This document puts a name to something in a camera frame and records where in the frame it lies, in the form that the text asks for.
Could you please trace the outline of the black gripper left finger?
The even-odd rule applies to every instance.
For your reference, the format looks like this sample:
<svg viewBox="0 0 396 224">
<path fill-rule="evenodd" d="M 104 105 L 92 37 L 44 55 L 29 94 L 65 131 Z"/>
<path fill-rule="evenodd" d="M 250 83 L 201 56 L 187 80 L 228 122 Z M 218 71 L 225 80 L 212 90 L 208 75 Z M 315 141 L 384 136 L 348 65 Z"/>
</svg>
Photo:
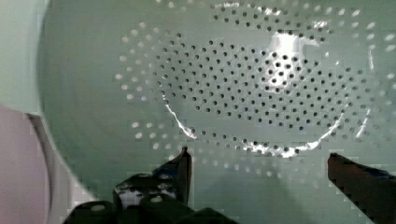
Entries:
<svg viewBox="0 0 396 224">
<path fill-rule="evenodd" d="M 113 189 L 113 202 L 121 210 L 138 206 L 149 196 L 166 195 L 187 204 L 191 189 L 192 157 L 187 147 L 150 173 L 132 175 Z"/>
</svg>

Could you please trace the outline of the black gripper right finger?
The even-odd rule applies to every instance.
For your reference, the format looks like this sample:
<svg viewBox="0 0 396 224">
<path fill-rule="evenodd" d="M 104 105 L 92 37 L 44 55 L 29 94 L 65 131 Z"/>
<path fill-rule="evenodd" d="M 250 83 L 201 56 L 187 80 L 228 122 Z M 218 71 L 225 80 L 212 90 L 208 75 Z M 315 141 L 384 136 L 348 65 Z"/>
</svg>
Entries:
<svg viewBox="0 0 396 224">
<path fill-rule="evenodd" d="M 331 153 L 329 180 L 374 224 L 395 224 L 396 182 L 389 172 Z"/>
</svg>

